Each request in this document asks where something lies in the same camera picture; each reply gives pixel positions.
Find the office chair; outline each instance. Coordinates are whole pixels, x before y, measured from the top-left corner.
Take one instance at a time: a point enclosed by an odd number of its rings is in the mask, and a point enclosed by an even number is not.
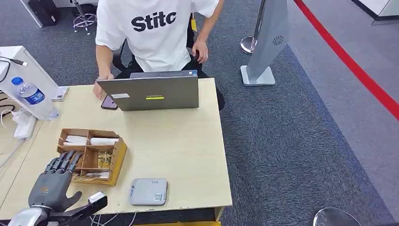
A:
[[[79,11],[79,16],[77,16],[74,20],[73,20],[73,29],[74,32],[78,32],[77,27],[84,27],[87,35],[90,35],[90,31],[88,30],[88,27],[92,24],[94,24],[95,22],[97,22],[97,16],[95,14],[92,13],[84,13],[82,6],[80,6],[80,4],[78,3],[77,0],[70,0],[71,3],[75,4],[76,8]]]

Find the blue bottle label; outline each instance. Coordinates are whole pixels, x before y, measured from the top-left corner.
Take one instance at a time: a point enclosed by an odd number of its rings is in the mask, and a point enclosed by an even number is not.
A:
[[[26,101],[28,101],[28,103],[29,103],[30,105],[36,105],[36,104],[42,102],[42,101],[44,100],[45,97],[46,97],[46,96],[44,95],[44,93],[42,93],[42,92],[40,91],[40,89],[37,89],[37,91],[36,91],[35,94],[33,94],[33,95],[30,96],[30,97],[24,97],[24,99],[25,99]]]

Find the laptop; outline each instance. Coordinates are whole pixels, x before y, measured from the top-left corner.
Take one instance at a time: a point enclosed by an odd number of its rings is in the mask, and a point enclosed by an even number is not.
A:
[[[122,111],[196,108],[196,70],[131,73],[128,79],[98,80]]]

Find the black pants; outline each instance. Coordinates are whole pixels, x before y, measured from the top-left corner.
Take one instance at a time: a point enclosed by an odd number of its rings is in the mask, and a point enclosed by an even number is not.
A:
[[[190,55],[190,57],[191,57],[191,61],[188,64],[186,64],[186,66],[183,67],[182,71],[197,70],[199,79],[209,78],[209,76],[202,71],[202,64],[199,64],[196,60],[194,60],[193,56]],[[116,76],[115,79],[128,79],[128,78],[130,78],[131,73],[140,73],[140,72],[144,72],[144,71],[140,67],[140,65],[137,63],[136,59],[133,57],[133,60],[129,63],[128,68],[123,70],[121,73],[119,73],[119,75]],[[224,97],[223,97],[223,94],[219,91],[219,89],[217,87],[216,87],[216,97],[217,97],[217,104],[219,105],[219,111],[220,111],[224,108]]]

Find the stanchion post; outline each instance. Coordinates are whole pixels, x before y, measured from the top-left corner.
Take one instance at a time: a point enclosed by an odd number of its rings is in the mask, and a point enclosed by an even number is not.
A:
[[[251,55],[252,52],[254,51],[255,45],[256,45],[256,41],[258,40],[258,36],[259,36],[259,32],[261,29],[261,25],[262,25],[262,20],[263,20],[263,13],[264,13],[264,7],[266,5],[266,0],[262,0],[261,1],[261,6],[259,8],[259,13],[258,13],[258,17],[256,19],[256,25],[255,25],[255,32],[253,36],[248,36],[245,37],[241,40],[241,50],[246,53]]]
[[[259,13],[249,47],[251,59],[240,68],[245,86],[276,84],[269,65],[288,41],[287,0],[262,0]]]

